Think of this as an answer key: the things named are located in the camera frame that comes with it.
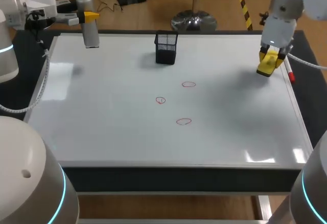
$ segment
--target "black cable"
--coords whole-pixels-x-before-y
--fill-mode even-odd
[[[33,32],[33,27],[32,27],[32,25],[30,24],[30,22],[31,22],[31,19],[29,19],[30,18],[30,16],[32,16],[32,18],[33,18],[33,20],[35,21],[35,25],[36,25],[36,27],[35,27],[35,32]],[[43,43],[43,41],[42,40],[40,40],[39,38],[38,38],[38,35],[39,35],[39,27],[38,27],[38,25],[37,25],[37,22],[38,22],[38,20],[39,20],[39,16],[44,16],[44,13],[40,13],[40,12],[37,12],[37,11],[33,11],[33,12],[31,12],[31,13],[29,13],[27,16],[26,16],[26,19],[25,19],[25,28],[27,27],[27,30],[29,30],[30,32],[31,32],[31,34],[34,36],[34,38],[35,38],[35,41],[41,46],[41,48],[43,48],[43,50],[46,50],[47,49],[47,47],[44,45],[44,43]]]
[[[102,0],[98,0],[99,2],[101,2],[100,3],[100,5],[98,6],[98,9],[97,9],[97,12],[101,12],[102,10],[104,10],[104,9],[106,9],[106,8],[108,8],[108,9],[110,9],[112,12],[114,12],[114,7],[115,6],[119,6],[120,8],[121,8],[121,11],[123,11],[123,8],[122,8],[122,6],[121,5],[119,5],[119,4],[117,4],[117,3],[114,3],[113,4],[113,6],[112,6],[112,8],[111,7],[109,7],[109,5],[107,4],[107,3],[105,3],[104,1],[102,1]]]

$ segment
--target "black mat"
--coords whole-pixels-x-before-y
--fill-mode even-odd
[[[154,31],[100,31],[106,34],[154,34]],[[210,34],[261,34],[260,31],[217,31]],[[44,31],[40,38],[51,45],[59,31]],[[29,105],[44,58],[28,32],[18,32],[13,41],[19,74],[0,84],[0,104],[21,109]],[[292,54],[316,63],[302,31],[294,35]],[[311,143],[317,144],[327,129],[327,85],[321,71],[290,59],[296,83],[295,97],[301,110]],[[24,119],[25,114],[0,116]],[[298,170],[202,169],[202,168],[65,168],[77,191],[216,191],[216,192],[287,192]]]

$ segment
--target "black mesh pen holder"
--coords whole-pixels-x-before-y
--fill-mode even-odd
[[[174,64],[176,59],[177,31],[157,31],[155,35],[155,62]]]

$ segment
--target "cable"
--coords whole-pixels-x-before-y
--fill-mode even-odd
[[[106,9],[106,8],[108,8],[108,9],[110,9],[112,12],[114,12],[114,7],[115,7],[115,6],[119,6],[119,7],[121,8],[121,11],[123,11],[122,6],[119,5],[119,4],[117,4],[117,3],[114,3],[113,6],[112,6],[112,8],[111,8],[111,7],[109,7],[109,5],[108,5],[107,3],[105,3],[104,1],[102,1],[102,0],[98,0],[98,1],[101,2],[100,5],[98,6],[98,9],[97,9],[97,12],[98,12],[98,13],[101,12],[102,10]]]
[[[19,110],[12,110],[12,109],[4,107],[3,105],[0,105],[0,110],[6,111],[8,113],[25,113],[25,112],[33,109],[39,103],[39,101],[41,100],[41,98],[43,96],[46,82],[48,81],[48,76],[49,76],[50,53],[49,53],[48,49],[44,50],[43,56],[45,56],[45,61],[46,61],[45,75],[44,75],[44,80],[43,80],[43,85],[42,85],[41,91],[40,91],[39,95],[37,96],[36,101],[32,105],[30,105],[24,109],[19,109]]]
[[[33,12],[29,13],[27,15],[27,17],[26,17],[25,25],[28,26],[30,16],[32,16],[33,19],[37,22],[38,21],[38,15],[42,15],[42,13],[36,12],[36,11],[33,11]],[[35,30],[35,33],[33,33],[32,29],[30,29],[30,32],[35,37],[35,40],[36,40],[37,44],[39,44],[40,47],[44,50],[44,55],[42,57],[45,56],[46,66],[45,66],[45,75],[44,75],[43,84],[42,84],[42,87],[41,87],[41,91],[40,91],[39,95],[36,98],[36,101],[32,105],[30,105],[30,106],[28,106],[28,107],[26,107],[24,109],[13,110],[13,109],[6,108],[6,107],[4,107],[3,105],[0,104],[0,110],[6,111],[8,113],[25,113],[25,112],[33,109],[39,103],[39,101],[41,100],[41,98],[43,96],[43,93],[44,93],[44,90],[45,90],[46,83],[48,81],[49,70],[50,70],[50,53],[49,53],[49,50],[44,45],[44,42],[42,40],[38,39],[38,32],[39,32],[38,29]]]
[[[327,71],[327,66],[319,66],[319,65],[316,65],[316,64],[311,64],[309,62],[306,62],[306,61],[292,55],[292,54],[288,54],[287,56],[291,57],[292,59],[296,60],[297,62],[300,62],[301,64],[305,64],[305,65],[307,65],[309,67],[312,67],[312,68],[315,68],[315,69]]]

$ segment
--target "red circle drawing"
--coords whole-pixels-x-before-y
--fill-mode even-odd
[[[158,104],[162,105],[162,104],[164,104],[166,102],[166,99],[164,97],[157,97],[157,98],[155,98],[155,101]]]
[[[187,125],[187,124],[189,124],[189,123],[191,123],[191,122],[192,122],[192,120],[189,119],[189,118],[181,118],[181,119],[178,119],[178,120],[176,121],[176,123],[177,123],[178,125]]]
[[[182,83],[182,86],[183,87],[195,87],[196,83],[194,83],[194,82],[184,82],[184,83]]]

